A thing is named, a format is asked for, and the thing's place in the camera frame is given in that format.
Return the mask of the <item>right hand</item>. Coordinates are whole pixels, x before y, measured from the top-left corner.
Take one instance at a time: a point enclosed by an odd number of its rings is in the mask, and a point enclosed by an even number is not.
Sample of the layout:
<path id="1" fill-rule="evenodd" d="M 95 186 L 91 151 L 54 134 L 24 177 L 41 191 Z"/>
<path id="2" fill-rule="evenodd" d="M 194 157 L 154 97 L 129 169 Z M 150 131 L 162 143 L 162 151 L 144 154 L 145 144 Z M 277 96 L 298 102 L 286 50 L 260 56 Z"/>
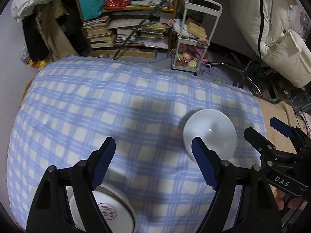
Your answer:
<path id="1" fill-rule="evenodd" d="M 277 206 L 279 210 L 282 210 L 285 206 L 285 193 L 279 189 L 276 189 L 276 197 L 275 197 Z M 287 205 L 286 207 L 289 209 L 299 209 L 299 210 L 304 210 L 304 208 L 307 205 L 307 201 L 304 199 L 303 196 L 289 199 L 287 200 Z"/>

